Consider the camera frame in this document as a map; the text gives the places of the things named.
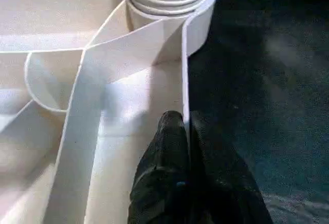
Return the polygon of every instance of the white plastic tray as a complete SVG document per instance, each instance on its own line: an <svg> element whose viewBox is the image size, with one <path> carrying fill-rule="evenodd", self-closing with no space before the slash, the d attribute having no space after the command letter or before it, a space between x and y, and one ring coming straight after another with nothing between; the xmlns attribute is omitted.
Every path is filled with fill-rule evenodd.
<svg viewBox="0 0 329 224"><path fill-rule="evenodd" d="M214 2L163 18L129 0L0 0L0 223L126 223L161 114L188 124L187 57Z"/></svg>

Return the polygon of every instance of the gloved hand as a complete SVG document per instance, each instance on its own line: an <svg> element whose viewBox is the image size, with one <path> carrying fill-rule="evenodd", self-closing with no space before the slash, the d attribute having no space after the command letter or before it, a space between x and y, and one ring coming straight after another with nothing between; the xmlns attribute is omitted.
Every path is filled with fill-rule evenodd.
<svg viewBox="0 0 329 224"><path fill-rule="evenodd" d="M129 224L200 223L205 212L206 223L272 223L246 163L209 120L192 113L188 149L181 115L164 113L137 167Z"/></svg>
<svg viewBox="0 0 329 224"><path fill-rule="evenodd" d="M130 194L129 224L186 223L189 156L181 114L164 113L140 160Z"/></svg>

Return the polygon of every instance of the curved divider wall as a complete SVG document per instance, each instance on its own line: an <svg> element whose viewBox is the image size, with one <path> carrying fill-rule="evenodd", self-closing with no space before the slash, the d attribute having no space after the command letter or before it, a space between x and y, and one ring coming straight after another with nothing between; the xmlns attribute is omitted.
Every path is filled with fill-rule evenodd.
<svg viewBox="0 0 329 224"><path fill-rule="evenodd" d="M6 203L0 207L0 223L126 223L135 169L161 114L177 110L188 123L187 55L204 43L215 0L192 14L196 23L188 20L189 31L199 32L194 39L186 38L193 32L182 32L189 16L147 15L129 0L102 0L106 9L94 18L86 14L91 6L84 10L77 4L75 10L72 5L81 0L69 0L64 6L73 8L64 20L69 24L57 33L48 23L31 24L32 18L58 24L60 5L46 1L57 7L56 16L41 10L29 14L22 5L21 15L31 28L7 24L18 33L17 45L9 44L10 32L0 26L5 32L0 51L22 50L0 53L0 65L5 56L8 69L19 72L11 83L2 81L9 75L0 69L0 94L14 89L6 95L9 101L0 100L0 115L6 113L2 110L12 114L0 130L0 146L21 153L14 151L14 163L0 167L10 175L0 180L0 203ZM70 28L83 31L82 24L92 33L78 39L63 36ZM32 35L45 36L35 40L24 35L35 31ZM6 109L8 103L14 104L11 109ZM5 154L1 160L7 160Z"/></svg>
<svg viewBox="0 0 329 224"><path fill-rule="evenodd" d="M29 94L43 108L65 113L82 50L33 52L25 62L25 83Z"/></svg>

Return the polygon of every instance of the dark fabric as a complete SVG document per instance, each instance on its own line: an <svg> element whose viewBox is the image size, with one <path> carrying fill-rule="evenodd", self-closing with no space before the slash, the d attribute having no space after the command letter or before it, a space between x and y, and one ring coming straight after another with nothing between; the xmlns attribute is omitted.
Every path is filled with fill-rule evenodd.
<svg viewBox="0 0 329 224"><path fill-rule="evenodd" d="M248 166L213 117L193 112L191 121L192 182L199 212L208 212L215 224L272 223Z"/></svg>
<svg viewBox="0 0 329 224"><path fill-rule="evenodd" d="M329 0L217 0L190 108L246 161L274 223L329 223Z"/></svg>

